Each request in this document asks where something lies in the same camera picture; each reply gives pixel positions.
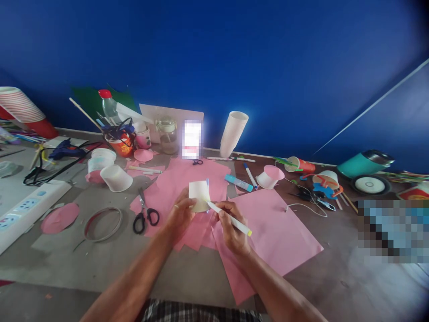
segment power strip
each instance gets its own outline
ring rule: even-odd
[[[0,216],[0,255],[70,188],[64,181],[51,180]]]

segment glass jar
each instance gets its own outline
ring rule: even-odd
[[[177,141],[176,121],[164,116],[157,122],[158,130],[160,131],[161,149],[165,154],[175,154],[179,150],[179,142]]]

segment glue stick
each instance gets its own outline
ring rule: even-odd
[[[239,186],[240,188],[243,188],[245,190],[247,190],[248,192],[252,192],[253,187],[251,185],[249,185],[248,183],[241,181],[240,179],[237,179],[234,176],[231,176],[229,174],[227,174],[225,176],[225,180],[231,183],[234,183],[236,186]]]

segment thermos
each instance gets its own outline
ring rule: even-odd
[[[378,151],[368,150],[359,153],[340,164],[337,169],[346,177],[353,179],[354,177],[364,174],[374,174],[379,171],[384,171],[394,162],[394,158]]]

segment hand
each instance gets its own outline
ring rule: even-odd
[[[179,240],[182,235],[188,229],[192,219],[195,216],[194,212],[189,209],[197,203],[196,198],[189,198],[189,188],[186,187],[182,190],[174,206],[171,208],[168,214],[167,222],[165,224],[166,229],[170,230],[170,234],[173,237],[173,242]]]
[[[222,201],[216,203],[216,206],[223,209],[217,214],[217,217],[219,217],[222,224],[225,244],[235,255],[248,255],[252,249],[247,241],[247,235],[243,234],[232,225],[231,218],[227,213],[246,226],[247,220],[241,215],[240,210],[238,210],[234,202]]]

